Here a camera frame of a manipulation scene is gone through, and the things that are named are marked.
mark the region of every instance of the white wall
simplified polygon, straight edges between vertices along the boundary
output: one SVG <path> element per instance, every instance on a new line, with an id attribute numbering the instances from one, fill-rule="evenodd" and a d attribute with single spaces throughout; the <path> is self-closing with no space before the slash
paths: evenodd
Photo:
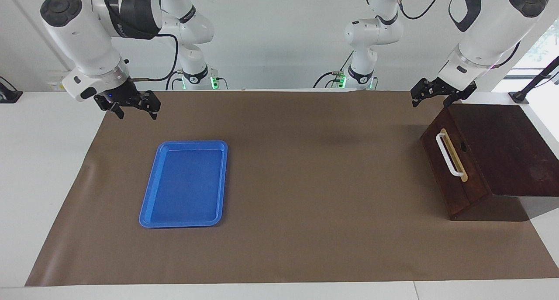
<path id="1" fill-rule="evenodd" d="M 6 1 L 9 0 L 2 0 L 0 5 L 8 4 Z M 32 24 L 28 23 L 28 28 L 12 24 L 10 31 L 3 29 L 0 35 L 3 48 L 14 46 L 12 55 L 0 53 L 2 59 L 16 55 L 21 63 L 32 68 L 31 72 L 12 70 L 6 73 L 22 85 L 28 85 L 26 79 L 31 75 L 44 79 L 49 69 L 72 66 L 69 60 L 58 59 L 64 59 L 60 54 L 55 56 L 51 52 L 48 55 L 47 43 L 37 42 L 42 37 L 33 27 L 46 36 L 38 13 L 43 1 L 17 0 Z M 234 89 L 311 87 L 322 73 L 339 69 L 349 55 L 351 48 L 343 39 L 345 25 L 359 18 L 372 17 L 365 0 L 192 1 L 216 28 L 214 41 L 201 46 L 206 59 Z M 431 0 L 404 0 L 409 15 L 417 15 L 429 2 Z M 449 0 L 439 0 L 420 20 L 404 19 L 402 41 L 377 48 L 379 89 L 409 89 L 421 77 L 435 77 L 462 36 L 449 19 L 448 3 Z M 8 15 L 17 13 L 8 5 L 1 8 L 2 24 L 11 21 Z M 558 16 L 559 0 L 552 0 L 545 16 L 511 63 L 483 77 L 479 90 L 491 91 Z M 133 77 L 161 77 L 170 70 L 173 51 L 156 41 L 117 38 L 114 45 L 125 59 L 130 59 Z M 4 73 L 4 67 L 0 67 L 0 73 Z M 162 89 L 164 83 L 139 83 L 138 86 Z M 26 89 L 42 90 L 44 87 L 38 89 L 30 85 Z"/>

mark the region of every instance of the white handle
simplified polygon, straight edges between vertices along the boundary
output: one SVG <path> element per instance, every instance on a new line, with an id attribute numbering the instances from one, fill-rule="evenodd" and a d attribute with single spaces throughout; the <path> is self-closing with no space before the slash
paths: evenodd
<path id="1" fill-rule="evenodd" d="M 463 177 L 464 173 L 456 171 L 452 163 L 451 157 L 449 156 L 449 153 L 445 149 L 445 143 L 443 142 L 443 137 L 445 136 L 446 134 L 439 133 L 435 137 L 435 140 L 437 141 L 437 144 L 439 144 L 439 148 L 441 149 L 441 154 L 443 154 L 443 158 L 445 159 L 445 162 L 447 163 L 447 166 L 449 167 L 449 170 L 451 171 L 452 175 L 457 177 Z"/>

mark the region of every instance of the tray rim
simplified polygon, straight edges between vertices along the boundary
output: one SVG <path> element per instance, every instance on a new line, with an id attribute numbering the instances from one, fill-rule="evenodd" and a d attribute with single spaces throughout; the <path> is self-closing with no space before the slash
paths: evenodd
<path id="1" fill-rule="evenodd" d="M 217 191 L 217 206 L 216 206 L 216 218 L 214 220 L 208 222 L 148 222 L 145 220 L 145 217 L 150 213 L 150 208 L 152 208 L 152 204 L 150 204 L 150 200 L 152 197 L 155 197 L 154 194 L 154 184 L 156 179 L 158 179 L 158 173 L 156 172 L 159 168 L 159 164 L 161 162 L 164 163 L 166 158 L 166 152 L 164 152 L 165 148 L 174 145 L 200 145 L 200 144 L 214 144 L 220 146 L 221 148 L 202 148 L 202 149 L 184 149 L 184 150 L 200 150 L 200 151 L 209 151 L 209 150 L 220 150 L 221 151 L 221 166 L 220 166 L 220 184 Z M 157 151 L 155 153 L 152 171 L 150 173 L 148 184 L 146 187 L 144 200 L 142 202 L 142 207 L 140 210 L 140 216 L 138 217 L 138 221 L 140 225 L 144 228 L 187 228 L 187 227 L 211 227 L 215 226 L 218 222 L 221 221 L 223 215 L 223 202 L 224 202 L 224 195 L 225 195 L 225 179 L 226 179 L 226 167 L 227 167 L 227 157 L 229 152 L 229 146 L 225 141 L 222 140 L 209 140 L 209 141 L 164 141 L 159 145 Z"/>

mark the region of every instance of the black cable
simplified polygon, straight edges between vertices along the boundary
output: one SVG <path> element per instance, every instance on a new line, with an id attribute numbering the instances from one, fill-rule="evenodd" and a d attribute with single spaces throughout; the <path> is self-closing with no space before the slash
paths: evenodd
<path id="1" fill-rule="evenodd" d="M 227 87 L 227 89 L 229 89 L 229 84 L 227 83 L 227 79 L 224 79 L 223 77 L 218 77 L 216 80 L 217 81 L 224 81 L 225 82 L 225 87 Z"/>
<path id="2" fill-rule="evenodd" d="M 516 47 L 514 48 L 513 52 L 511 53 L 511 55 L 509 55 L 509 57 L 505 61 L 503 61 L 503 63 L 498 64 L 498 65 L 494 65 L 491 69 L 498 69 L 501 66 L 507 64 L 513 58 L 513 56 L 517 53 L 518 47 L 520 47 L 520 45 L 521 45 L 521 42 L 519 41 L 517 43 Z"/>
<path id="3" fill-rule="evenodd" d="M 557 75 L 559 75 L 559 72 L 555 73 L 555 75 L 553 75 L 553 76 L 552 76 L 550 79 L 548 79 L 545 83 L 540 84 L 540 85 L 537 85 L 537 86 L 535 86 L 534 88 L 538 88 L 538 87 L 540 87 L 540 86 L 543 86 L 543 85 L 545 85 L 545 84 L 551 82 L 551 80 L 554 79 L 555 77 L 557 77 Z"/>
<path id="4" fill-rule="evenodd" d="M 353 55 L 355 51 L 351 51 L 351 53 L 349 54 L 349 57 L 345 60 L 344 65 L 342 65 L 342 68 L 340 69 L 340 71 L 344 70 L 345 65 L 349 62 L 349 59 L 351 58 L 351 56 Z"/>
<path id="5" fill-rule="evenodd" d="M 174 90 L 174 83 L 175 83 L 176 81 L 182 82 L 182 79 L 173 79 L 173 83 L 171 84 L 171 89 L 172 89 L 172 90 Z"/>
<path id="6" fill-rule="evenodd" d="M 335 75 L 335 73 L 333 72 L 328 72 L 328 73 L 324 73 L 322 76 L 320 76 L 317 80 L 315 85 L 313 86 L 313 88 L 316 88 L 316 85 L 318 85 L 318 83 L 324 78 L 327 77 L 328 75 Z"/>
<path id="7" fill-rule="evenodd" d="M 375 84 L 375 89 L 373 89 L 373 90 L 376 90 L 377 86 L 379 85 L 379 78 L 375 76 L 375 77 L 373 77 L 373 81 L 375 81 L 375 79 L 377 80 L 377 83 Z"/>
<path id="8" fill-rule="evenodd" d="M 173 74 L 167 79 L 167 83 L 165 85 L 165 90 L 169 90 L 169 84 L 171 83 L 171 79 L 175 76 L 175 74 L 178 74 L 179 71 L 174 71 Z"/>
<path id="9" fill-rule="evenodd" d="M 174 72 L 175 72 L 175 68 L 176 68 L 176 61 L 178 60 L 178 39 L 176 38 L 175 35 L 173 34 L 158 34 L 155 35 L 156 37 L 173 37 L 173 39 L 175 40 L 175 59 L 173 62 L 173 68 L 171 69 L 171 71 L 169 72 L 168 75 L 166 75 L 166 77 L 163 77 L 162 79 L 148 79 L 148 81 L 150 82 L 160 82 L 160 81 L 164 81 L 166 79 L 169 79 L 169 77 L 172 77 Z"/>
<path id="10" fill-rule="evenodd" d="M 435 2 L 437 2 L 437 0 L 433 0 L 433 2 L 431 2 L 431 4 L 429 4 L 429 6 L 427 7 L 427 9 L 425 11 L 423 11 L 423 13 L 421 13 L 419 16 L 415 16 L 415 17 L 411 17 L 408 14 L 406 14 L 406 12 L 404 11 L 404 4 L 402 3 L 401 0 L 399 0 L 399 6 L 400 6 L 400 10 L 402 11 L 402 14 L 410 20 L 416 20 L 416 19 L 420 19 L 421 17 L 423 17 L 425 14 L 427 14 L 427 12 L 431 9 L 431 7 L 433 7 L 433 5 L 435 4 Z"/>
<path id="11" fill-rule="evenodd" d="M 6 83 L 8 83 L 8 85 L 10 85 L 10 86 L 14 89 L 14 91 L 17 91 L 17 88 L 16 88 L 14 85 L 12 85 L 12 83 L 10 83 L 7 79 L 5 79 L 5 78 L 2 77 L 2 76 L 0 76 L 0 79 L 2 79 L 3 81 L 5 81 Z"/>
<path id="12" fill-rule="evenodd" d="M 340 81 L 339 79 L 332 79 L 332 81 L 329 81 L 328 83 L 326 83 L 326 86 L 324 86 L 324 88 L 328 88 L 329 83 L 338 83 L 339 81 Z"/>

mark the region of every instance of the black stand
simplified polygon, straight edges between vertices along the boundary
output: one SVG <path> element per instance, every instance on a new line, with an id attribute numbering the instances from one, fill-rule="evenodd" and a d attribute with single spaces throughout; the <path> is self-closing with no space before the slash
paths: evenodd
<path id="1" fill-rule="evenodd" d="M 23 91 L 11 91 L 0 83 L 0 103 L 16 103 L 23 94 Z"/>
<path id="2" fill-rule="evenodd" d="M 534 77 L 534 79 L 528 85 L 526 85 L 526 87 L 523 90 L 517 91 L 515 93 L 509 93 L 509 96 L 511 96 L 511 98 L 515 103 L 529 103 L 526 100 L 526 95 L 532 89 L 534 89 L 541 81 L 543 81 L 543 79 L 545 79 L 547 75 L 553 72 L 553 70 L 558 66 L 559 66 L 559 57 L 551 61 L 551 63 L 545 69 L 543 69 L 543 71 L 539 75 L 537 75 L 537 77 Z"/>

